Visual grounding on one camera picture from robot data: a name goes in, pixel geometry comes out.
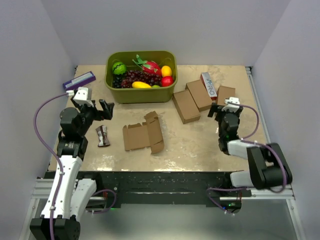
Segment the brown paper box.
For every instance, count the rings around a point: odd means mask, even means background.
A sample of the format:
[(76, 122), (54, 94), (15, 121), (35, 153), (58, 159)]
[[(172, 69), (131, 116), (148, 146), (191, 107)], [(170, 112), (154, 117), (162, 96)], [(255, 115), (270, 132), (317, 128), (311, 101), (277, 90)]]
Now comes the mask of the brown paper box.
[(157, 154), (165, 148), (159, 115), (152, 111), (144, 116), (144, 120), (122, 128), (124, 149), (134, 151), (150, 148), (151, 154)]

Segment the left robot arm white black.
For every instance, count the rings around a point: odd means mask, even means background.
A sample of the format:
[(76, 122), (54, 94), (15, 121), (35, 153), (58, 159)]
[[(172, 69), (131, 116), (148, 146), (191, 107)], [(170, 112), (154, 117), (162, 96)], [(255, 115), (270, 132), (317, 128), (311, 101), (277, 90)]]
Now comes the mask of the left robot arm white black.
[(83, 164), (88, 140), (85, 137), (94, 121), (111, 120), (113, 102), (71, 98), (73, 107), (59, 114), (61, 130), (58, 134), (57, 161), (50, 194), (38, 218), (30, 222), (30, 231), (37, 240), (77, 240), (80, 237), (80, 219), (92, 196), (99, 196), (104, 184), (94, 178), (77, 179)]

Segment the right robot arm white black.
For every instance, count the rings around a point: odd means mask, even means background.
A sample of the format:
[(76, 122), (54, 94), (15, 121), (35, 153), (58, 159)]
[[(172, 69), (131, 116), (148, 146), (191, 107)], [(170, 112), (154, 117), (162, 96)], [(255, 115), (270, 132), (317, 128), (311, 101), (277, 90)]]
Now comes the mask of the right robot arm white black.
[[(256, 125), (251, 134), (239, 137), (240, 115), (244, 108), (255, 113)], [(248, 161), (249, 171), (232, 172), (230, 180), (223, 183), (222, 189), (227, 196), (233, 197), (241, 188), (250, 187), (280, 193), (292, 183), (293, 174), (278, 143), (262, 144), (248, 140), (260, 123), (259, 114), (253, 107), (228, 99), (225, 106), (212, 103), (208, 117), (215, 117), (218, 123), (220, 151)]]

